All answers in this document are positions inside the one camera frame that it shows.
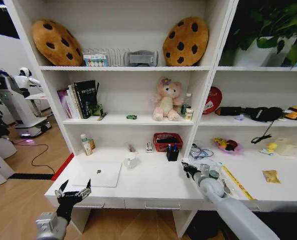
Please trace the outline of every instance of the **small bottle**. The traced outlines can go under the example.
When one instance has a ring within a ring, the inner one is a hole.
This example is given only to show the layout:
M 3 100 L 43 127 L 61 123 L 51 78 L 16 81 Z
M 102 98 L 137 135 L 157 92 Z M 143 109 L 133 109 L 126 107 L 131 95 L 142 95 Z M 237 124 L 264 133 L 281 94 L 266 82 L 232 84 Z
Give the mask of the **small bottle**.
M 192 93 L 186 94 L 185 100 L 180 110 L 181 114 L 185 114 L 186 110 L 191 108 L 191 96 L 192 96 Z
M 85 152 L 86 156 L 91 155 L 92 149 L 91 149 L 89 140 L 87 138 L 87 135 L 85 133 L 83 133 L 80 135 L 80 138 L 82 139 L 82 145 L 83 145 L 84 152 Z
M 90 145 L 90 148 L 93 150 L 95 149 L 95 142 L 92 138 L 88 139 L 88 142 L 89 142 L 89 145 Z

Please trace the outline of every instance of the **tape measure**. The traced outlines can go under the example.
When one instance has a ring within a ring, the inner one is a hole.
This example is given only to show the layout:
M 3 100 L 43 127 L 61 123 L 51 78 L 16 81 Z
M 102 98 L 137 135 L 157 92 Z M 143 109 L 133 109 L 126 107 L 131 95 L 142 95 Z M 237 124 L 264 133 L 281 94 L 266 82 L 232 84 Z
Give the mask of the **tape measure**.
M 226 166 L 222 166 L 222 168 L 224 169 L 224 171 L 227 173 L 227 175 L 229 175 L 230 179 L 233 180 L 233 182 L 241 189 L 241 191 L 244 193 L 244 195 L 249 199 L 249 200 L 256 200 L 255 198 L 253 198 L 251 196 L 251 194 L 249 194 L 249 192 L 243 187 L 242 184 L 240 184 L 240 182 L 235 178 L 235 176 L 228 170 L 228 168 Z

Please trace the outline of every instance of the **book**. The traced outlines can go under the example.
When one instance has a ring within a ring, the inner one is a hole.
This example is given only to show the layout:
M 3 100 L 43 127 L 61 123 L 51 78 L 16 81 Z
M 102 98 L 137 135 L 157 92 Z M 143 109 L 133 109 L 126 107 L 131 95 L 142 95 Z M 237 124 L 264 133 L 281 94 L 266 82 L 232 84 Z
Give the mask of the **book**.
M 68 91 L 69 91 L 70 96 L 71 96 L 72 101 L 73 101 L 73 106 L 74 106 L 74 109 L 75 109 L 76 118 L 81 119 L 81 115 L 80 115 L 79 108 L 78 108 L 79 102 L 77 102 L 77 99 L 74 97 L 72 88 L 74 88 L 74 86 L 68 85 Z
M 68 101 L 67 101 L 67 98 L 66 98 L 68 96 L 67 90 L 66 89 L 57 90 L 57 95 L 59 97 L 60 103 L 62 104 L 62 107 L 63 107 L 64 113 L 65 113 L 65 116 L 68 119 L 71 119 L 72 118 L 72 114 L 70 112 L 69 104 L 68 104 Z
M 95 80 L 74 82 L 77 99 L 84 119 L 92 115 L 92 109 L 98 104 Z
M 67 89 L 66 92 L 67 92 L 67 96 L 65 96 L 65 98 L 66 98 L 66 101 L 67 101 L 67 104 L 68 104 L 70 114 L 72 115 L 73 119 L 77 119 L 78 115 L 76 113 L 76 110 L 75 110 L 75 107 L 74 107 L 74 104 L 73 104 L 73 100 L 72 100 L 72 97 L 71 97 L 70 90 Z
M 75 102 L 76 102 L 76 106 L 77 106 L 79 117 L 81 119 L 83 119 L 82 109 L 81 109 L 81 105 L 80 105 L 80 102 L 79 102 L 79 99 L 78 99 L 77 92 L 75 90 L 75 86 L 74 85 L 71 85 L 71 89 L 72 89 L 73 96 L 74 96 L 74 99 L 75 99 Z

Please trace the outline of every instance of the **red basket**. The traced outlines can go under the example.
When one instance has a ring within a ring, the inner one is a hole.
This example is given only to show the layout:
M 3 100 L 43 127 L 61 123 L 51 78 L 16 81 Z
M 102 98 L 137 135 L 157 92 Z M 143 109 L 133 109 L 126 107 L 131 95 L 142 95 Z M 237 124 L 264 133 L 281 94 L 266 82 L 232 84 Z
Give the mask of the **red basket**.
M 174 137 L 178 143 L 158 143 L 158 139 L 167 139 L 170 137 Z M 169 132 L 160 132 L 155 133 L 153 137 L 153 143 L 155 145 L 156 151 L 158 152 L 167 152 L 169 144 L 174 147 L 174 145 L 177 145 L 177 148 L 180 150 L 183 145 L 183 141 L 177 133 L 169 133 Z

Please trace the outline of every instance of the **white wall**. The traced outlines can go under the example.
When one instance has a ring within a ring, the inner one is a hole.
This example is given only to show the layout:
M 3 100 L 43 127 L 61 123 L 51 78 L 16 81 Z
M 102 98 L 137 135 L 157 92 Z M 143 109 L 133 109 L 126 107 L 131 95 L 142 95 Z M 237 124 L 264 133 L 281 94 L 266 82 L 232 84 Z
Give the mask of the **white wall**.
M 31 70 L 33 77 L 36 78 L 33 67 L 29 62 L 21 41 L 13 37 L 0 35 L 0 67 L 5 69 L 12 76 L 19 74 L 19 68 L 26 67 Z M 31 94 L 40 93 L 37 87 L 30 87 L 29 92 Z M 50 107 L 46 100 L 37 100 L 36 105 L 40 110 Z M 4 113 L 3 121 L 6 124 L 14 122 L 14 119 L 5 105 L 0 105 L 0 110 Z

